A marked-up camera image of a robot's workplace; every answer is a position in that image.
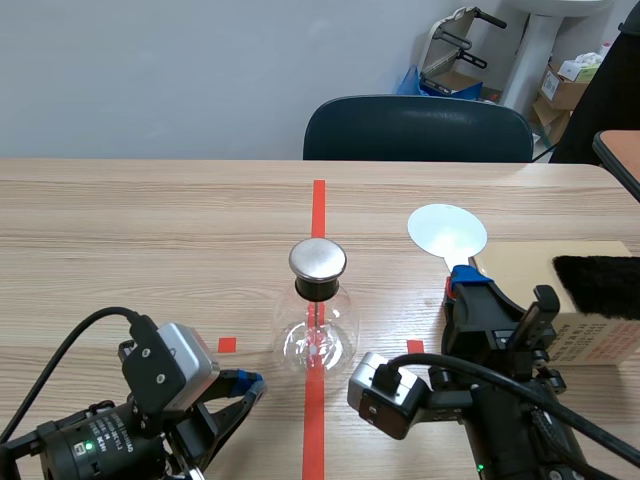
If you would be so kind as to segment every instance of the red tape line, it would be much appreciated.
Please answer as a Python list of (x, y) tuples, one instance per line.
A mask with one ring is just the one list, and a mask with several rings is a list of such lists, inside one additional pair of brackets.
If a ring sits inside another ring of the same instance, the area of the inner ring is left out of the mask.
[(219, 338), (218, 353), (236, 353), (236, 337)]
[(407, 340), (407, 352), (424, 353), (424, 342), (422, 340)]
[[(311, 236), (324, 237), (326, 231), (326, 184), (313, 182)], [(314, 304), (308, 319), (314, 319)], [(324, 304), (319, 305), (318, 325), (324, 324)], [(304, 435), (302, 443), (302, 480), (324, 480), (324, 367), (313, 361), (307, 369), (304, 385)]]

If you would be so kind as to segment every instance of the black brush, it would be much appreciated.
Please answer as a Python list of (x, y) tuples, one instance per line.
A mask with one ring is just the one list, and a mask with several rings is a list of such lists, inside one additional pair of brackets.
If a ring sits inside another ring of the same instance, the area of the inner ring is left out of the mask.
[(561, 256), (553, 266), (580, 312), (640, 320), (640, 258)]

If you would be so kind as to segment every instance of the chair backrest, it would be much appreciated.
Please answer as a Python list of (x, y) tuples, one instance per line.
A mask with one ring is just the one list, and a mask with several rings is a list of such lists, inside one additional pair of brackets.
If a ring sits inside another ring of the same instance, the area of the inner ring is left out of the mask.
[(305, 160), (531, 162), (533, 139), (514, 110), (441, 97), (338, 98), (311, 117)]

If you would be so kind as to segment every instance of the black fabric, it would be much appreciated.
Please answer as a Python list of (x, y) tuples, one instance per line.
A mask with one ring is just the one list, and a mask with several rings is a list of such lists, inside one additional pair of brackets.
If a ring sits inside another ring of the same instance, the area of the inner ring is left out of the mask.
[(627, 35), (640, 35), (640, 2), (636, 3), (624, 23), (620, 24), (620, 31)]
[(440, 97), (348, 97), (321, 106), (305, 160), (531, 162), (533, 141), (510, 108)]
[(620, 34), (582, 95), (549, 163), (599, 165), (593, 137), (640, 130), (640, 36)]
[(553, 267), (580, 312), (640, 320), (640, 258), (562, 256)]

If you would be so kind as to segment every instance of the glass flask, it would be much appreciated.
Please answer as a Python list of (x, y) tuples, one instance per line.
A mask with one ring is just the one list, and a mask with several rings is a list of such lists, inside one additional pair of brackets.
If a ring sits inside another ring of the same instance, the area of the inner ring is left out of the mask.
[(301, 375), (337, 375), (351, 364), (360, 327), (358, 310), (338, 282), (347, 256), (331, 240), (309, 238), (293, 247), (289, 266), (296, 278), (276, 303), (275, 355)]

